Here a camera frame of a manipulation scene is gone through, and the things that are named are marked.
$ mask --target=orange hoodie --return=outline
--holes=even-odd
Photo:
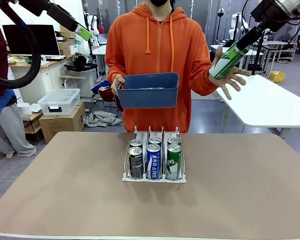
[[[124,128],[180,131],[186,133],[191,121],[191,90],[202,96],[217,89],[208,80],[210,52],[200,25],[178,7],[160,25],[146,4],[117,17],[111,26],[105,55],[108,81],[127,75],[176,72],[179,74],[177,106],[157,109],[125,109]]]

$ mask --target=person in red jacket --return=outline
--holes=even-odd
[[[103,29],[102,26],[99,24],[99,18],[96,18],[96,25],[97,25],[97,27],[98,27],[99,34],[105,34],[104,29]]]
[[[226,84],[240,91],[238,85],[246,81],[236,74],[250,73],[236,67],[221,80],[209,75],[210,52],[200,25],[188,18],[182,8],[174,9],[175,0],[147,0],[132,12],[116,18],[111,26],[106,46],[105,61],[109,66],[108,81],[114,94],[116,86],[125,83],[127,75],[176,72],[179,92],[174,108],[125,109],[123,125],[127,131],[154,131],[162,126],[174,131],[179,125],[186,133],[191,121],[191,90],[205,96],[221,87],[230,99]],[[214,63],[221,57],[222,47],[216,52]]]
[[[0,29],[0,78],[8,78],[6,40]],[[0,151],[8,159],[17,152],[19,157],[31,157],[37,149],[25,136],[25,128],[17,107],[17,98],[12,89],[0,87]]]

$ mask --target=face mask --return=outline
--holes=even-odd
[[[168,0],[150,0],[150,2],[155,5],[156,7],[161,7],[164,5]]]

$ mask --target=hand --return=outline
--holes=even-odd
[[[126,81],[124,80],[121,74],[117,74],[115,76],[115,78],[113,79],[113,83],[111,85],[112,93],[117,96],[118,96],[118,91],[117,91],[118,83],[121,83],[122,85],[126,84]]]
[[[215,64],[222,56],[223,51],[222,51],[222,46],[219,46],[218,49],[216,50],[215,53],[215,59],[213,60],[213,64]],[[226,97],[231,100],[232,97],[226,87],[226,84],[230,84],[235,90],[237,90],[238,92],[241,90],[240,86],[237,84],[240,83],[242,86],[246,85],[246,80],[244,80],[242,77],[237,76],[236,74],[241,74],[244,76],[251,76],[251,73],[248,71],[245,71],[243,69],[239,69],[237,67],[233,67],[223,78],[221,78],[220,80],[215,79],[213,76],[211,76],[209,74],[209,81],[220,87],[222,89],[222,91],[224,92],[224,94],[226,95]]]

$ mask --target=blue and white can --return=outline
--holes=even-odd
[[[158,144],[162,148],[162,139],[159,136],[153,136],[149,138],[148,144]]]
[[[146,147],[146,174],[149,179],[160,179],[161,147],[149,144]]]

